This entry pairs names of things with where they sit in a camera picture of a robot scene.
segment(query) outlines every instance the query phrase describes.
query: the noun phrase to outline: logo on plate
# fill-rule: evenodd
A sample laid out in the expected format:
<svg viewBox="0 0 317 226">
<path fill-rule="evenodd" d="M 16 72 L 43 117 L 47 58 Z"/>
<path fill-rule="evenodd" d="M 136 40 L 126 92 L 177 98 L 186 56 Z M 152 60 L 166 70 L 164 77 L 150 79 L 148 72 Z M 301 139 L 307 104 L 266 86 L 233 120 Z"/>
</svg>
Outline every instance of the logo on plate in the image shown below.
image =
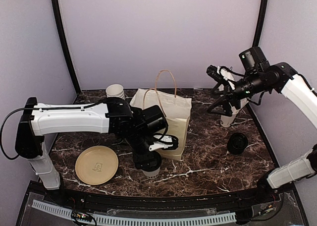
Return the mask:
<svg viewBox="0 0 317 226">
<path fill-rule="evenodd" d="M 96 163 L 95 167 L 93 168 L 94 171 L 101 171 L 101 168 L 103 167 L 102 163 Z"/>
</svg>

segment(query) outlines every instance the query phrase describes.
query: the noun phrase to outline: robotic arm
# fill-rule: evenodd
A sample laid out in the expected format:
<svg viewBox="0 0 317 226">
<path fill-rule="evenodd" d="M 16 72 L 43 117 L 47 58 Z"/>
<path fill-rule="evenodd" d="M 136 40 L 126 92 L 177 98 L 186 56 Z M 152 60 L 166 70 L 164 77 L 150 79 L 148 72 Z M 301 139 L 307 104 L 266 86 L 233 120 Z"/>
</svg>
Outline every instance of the robotic arm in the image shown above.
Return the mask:
<svg viewBox="0 0 317 226">
<path fill-rule="evenodd" d="M 207 74 L 217 81 L 217 85 L 211 93 L 219 98 L 208 108 L 208 113 L 232 116 L 233 110 L 241 109 L 242 100 L 247 99 L 251 102 L 254 94 L 261 93 L 257 105 L 261 104 L 262 96 L 265 92 L 281 93 L 292 101 L 317 128 L 317 94 L 310 87 L 306 79 L 297 73 L 289 64 L 280 62 L 270 65 L 259 47 L 250 48 L 239 54 L 240 60 L 245 69 L 245 74 L 238 81 L 233 78 L 228 79 L 224 72 L 232 72 L 227 67 L 210 66 Z M 300 158 L 289 164 L 277 168 L 265 174 L 258 181 L 259 194 L 263 191 L 277 189 L 284 184 L 312 177 L 317 173 L 317 145 L 309 150 Z"/>
<path fill-rule="evenodd" d="M 155 134 L 167 121 L 158 106 L 145 110 L 131 107 L 120 98 L 106 98 L 94 104 L 46 105 L 29 98 L 21 117 L 15 143 L 16 152 L 26 158 L 40 177 L 50 197 L 63 203 L 61 176 L 54 168 L 44 144 L 44 135 L 58 132 L 113 133 L 132 147 L 133 162 L 145 175 L 161 166 L 157 149 L 176 149 L 178 139 Z"/>
</svg>

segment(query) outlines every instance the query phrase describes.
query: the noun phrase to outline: beige bag handle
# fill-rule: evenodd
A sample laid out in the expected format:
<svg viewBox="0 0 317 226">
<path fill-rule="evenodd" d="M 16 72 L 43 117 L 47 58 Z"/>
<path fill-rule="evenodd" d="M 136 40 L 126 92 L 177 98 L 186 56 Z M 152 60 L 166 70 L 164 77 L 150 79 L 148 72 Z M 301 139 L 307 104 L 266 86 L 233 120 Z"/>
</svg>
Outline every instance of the beige bag handle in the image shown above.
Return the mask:
<svg viewBox="0 0 317 226">
<path fill-rule="evenodd" d="M 161 71 L 158 73 L 158 76 L 157 76 L 157 78 L 155 79 L 155 90 L 157 90 L 159 76 L 161 75 L 162 72 L 165 72 L 165 71 L 169 72 L 169 74 L 170 74 L 171 77 L 173 78 L 174 88 L 175 88 L 174 97 L 176 98 L 176 92 L 177 92 L 176 81 L 175 81 L 175 78 L 174 78 L 174 76 L 173 76 L 173 74 L 171 73 L 170 70 L 161 70 Z"/>
<path fill-rule="evenodd" d="M 154 89 L 154 88 L 151 88 L 151 89 L 147 90 L 147 91 L 144 93 L 144 97 L 143 97 L 143 109 L 144 109 L 144 107 L 145 107 L 145 97 L 146 97 L 147 93 L 148 93 L 150 90 L 154 90 L 154 91 L 157 93 L 159 106 L 160 106 L 160 108 L 162 109 L 162 112 L 163 112 L 164 116 L 166 117 L 166 114 L 165 114 L 164 109 L 163 109 L 162 102 L 160 101 L 159 93 L 158 93 L 158 91 L 157 91 L 156 89 Z"/>
</svg>

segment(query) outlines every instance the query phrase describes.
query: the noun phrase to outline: white bag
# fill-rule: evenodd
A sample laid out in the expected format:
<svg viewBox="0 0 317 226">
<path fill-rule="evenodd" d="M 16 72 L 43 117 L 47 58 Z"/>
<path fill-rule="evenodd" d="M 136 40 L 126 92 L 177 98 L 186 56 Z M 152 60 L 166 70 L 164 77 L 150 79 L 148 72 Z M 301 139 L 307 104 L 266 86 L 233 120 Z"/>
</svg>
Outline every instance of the white bag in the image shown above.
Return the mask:
<svg viewBox="0 0 317 226">
<path fill-rule="evenodd" d="M 174 80 L 175 93 L 174 95 L 157 91 L 157 82 L 162 72 L 169 72 Z M 190 111 L 192 108 L 192 99 L 183 98 L 176 95 L 176 82 L 173 74 L 169 70 L 159 72 L 155 88 L 144 90 L 138 89 L 137 93 L 132 98 L 130 105 L 133 107 L 146 109 L 148 107 L 158 105 L 166 116 L 168 123 L 167 134 L 174 135 L 178 138 L 178 148 L 176 150 L 158 150 L 162 157 L 174 160 L 181 160 L 182 153 L 186 145 L 187 128 L 190 119 Z"/>
</svg>

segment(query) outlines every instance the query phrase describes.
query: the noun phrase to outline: black frame pole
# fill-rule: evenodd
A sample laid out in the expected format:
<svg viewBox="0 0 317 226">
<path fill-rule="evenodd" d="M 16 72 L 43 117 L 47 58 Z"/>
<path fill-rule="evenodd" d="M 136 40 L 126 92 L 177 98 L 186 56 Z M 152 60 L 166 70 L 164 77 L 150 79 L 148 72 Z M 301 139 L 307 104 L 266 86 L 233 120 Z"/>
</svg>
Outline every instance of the black frame pole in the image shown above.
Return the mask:
<svg viewBox="0 0 317 226">
<path fill-rule="evenodd" d="M 57 31 L 58 31 L 59 41 L 60 41 L 61 47 L 63 49 L 68 72 L 69 72 L 71 81 L 73 83 L 73 86 L 75 88 L 76 94 L 78 95 L 81 92 L 81 89 L 80 89 L 79 82 L 78 82 L 78 79 L 77 79 L 77 76 L 75 73 L 73 62 L 71 61 L 70 52 L 68 49 L 65 31 L 64 31 L 64 27 L 63 27 L 63 22 L 62 22 L 62 18 L 61 18 L 61 14 L 60 14 L 58 0 L 52 0 L 52 7 L 53 7 L 56 27 L 57 27 Z"/>
<path fill-rule="evenodd" d="M 261 38 L 262 30 L 263 30 L 264 18 L 266 13 L 267 1 L 268 0 L 261 0 L 258 22 L 257 22 L 256 32 L 253 38 L 252 47 L 257 47 L 259 46 L 259 43 L 260 43 L 260 38 Z"/>
</svg>

